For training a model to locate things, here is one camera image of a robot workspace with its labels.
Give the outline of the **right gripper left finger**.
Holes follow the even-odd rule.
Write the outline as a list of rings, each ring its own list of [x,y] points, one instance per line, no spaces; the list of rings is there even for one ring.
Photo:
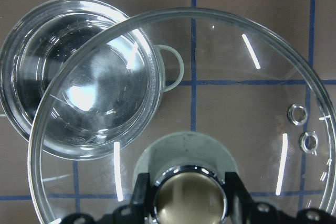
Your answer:
[[[150,174],[140,173],[128,205],[116,208],[99,220],[94,220],[89,214],[75,213],[64,217],[60,223],[145,223],[149,214],[150,190]]]

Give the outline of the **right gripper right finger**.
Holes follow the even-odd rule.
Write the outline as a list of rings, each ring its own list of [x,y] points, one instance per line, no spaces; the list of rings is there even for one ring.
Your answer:
[[[233,223],[335,223],[334,216],[318,208],[300,210],[293,217],[269,203],[254,201],[236,172],[225,173],[224,192]]]

